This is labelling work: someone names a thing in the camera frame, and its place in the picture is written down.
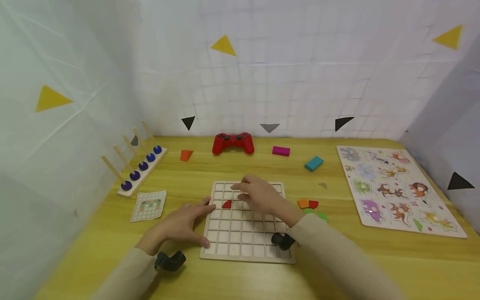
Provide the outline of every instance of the blue rectangular block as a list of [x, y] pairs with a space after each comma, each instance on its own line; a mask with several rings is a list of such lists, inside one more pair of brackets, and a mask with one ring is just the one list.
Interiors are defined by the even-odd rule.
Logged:
[[305, 169], [307, 169], [310, 172], [315, 171], [322, 163], [324, 162], [323, 159], [319, 158], [318, 156], [315, 156], [312, 158], [308, 163], [305, 164]]

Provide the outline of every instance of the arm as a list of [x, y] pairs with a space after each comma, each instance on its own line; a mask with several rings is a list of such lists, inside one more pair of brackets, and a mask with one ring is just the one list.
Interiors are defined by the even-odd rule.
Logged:
[[206, 237], [193, 231], [195, 219], [215, 209], [215, 205], [207, 205], [209, 201], [207, 197], [197, 205], [185, 204], [147, 230], [91, 299], [139, 299], [156, 276], [155, 255], [166, 240], [191, 241], [210, 247]]
[[321, 263], [347, 295], [358, 300], [406, 299], [387, 275], [376, 268], [363, 251], [315, 214], [305, 215], [282, 198], [266, 181], [245, 175], [242, 183], [232, 186], [248, 194], [238, 198], [265, 214], [284, 221], [288, 234], [300, 247]]

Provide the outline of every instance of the pink block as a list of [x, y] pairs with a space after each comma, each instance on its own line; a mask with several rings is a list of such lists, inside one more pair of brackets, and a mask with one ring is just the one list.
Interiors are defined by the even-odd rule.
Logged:
[[290, 156], [290, 148], [273, 146], [272, 154]]

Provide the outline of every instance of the beige sleeve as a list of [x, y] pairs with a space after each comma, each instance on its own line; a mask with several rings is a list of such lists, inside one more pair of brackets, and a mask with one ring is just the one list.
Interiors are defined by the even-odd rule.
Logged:
[[156, 276], [156, 257], [132, 248], [91, 300], [138, 300]]
[[395, 283], [363, 251], [315, 214], [305, 215], [287, 232], [319, 262], [352, 299], [406, 299]]

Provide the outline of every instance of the wooden table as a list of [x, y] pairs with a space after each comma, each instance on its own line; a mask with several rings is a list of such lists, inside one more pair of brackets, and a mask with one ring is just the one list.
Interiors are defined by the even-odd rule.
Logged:
[[[140, 192], [167, 190], [164, 215], [183, 203], [209, 195], [215, 180], [240, 180], [246, 173], [256, 174], [268, 181], [284, 182], [291, 201], [318, 199], [318, 209], [328, 215], [330, 225], [362, 247], [409, 299], [473, 299], [480, 295], [480, 238], [438, 188], [435, 190], [468, 239], [372, 228], [360, 223], [336, 146], [403, 148], [397, 142], [255, 138], [253, 156], [229, 149], [215, 157], [211, 151], [213, 137], [157, 140], [169, 153]], [[290, 157], [272, 155], [273, 145], [291, 148]], [[180, 161], [182, 149], [194, 150], [188, 162]], [[303, 165], [315, 155], [325, 162], [310, 173]], [[320, 182], [326, 183], [327, 189], [319, 186]], [[36, 299], [88, 298], [143, 232], [158, 222], [130, 223], [136, 196], [119, 197], [115, 194], [118, 187], [116, 182]], [[202, 234], [204, 225], [203, 220], [195, 231]], [[322, 269], [312, 268], [301, 249], [296, 251], [295, 265], [201, 260], [198, 247], [173, 242], [164, 244], [162, 250], [169, 255], [181, 250], [187, 262], [180, 271], [163, 274], [151, 286], [151, 299], [345, 299]]]

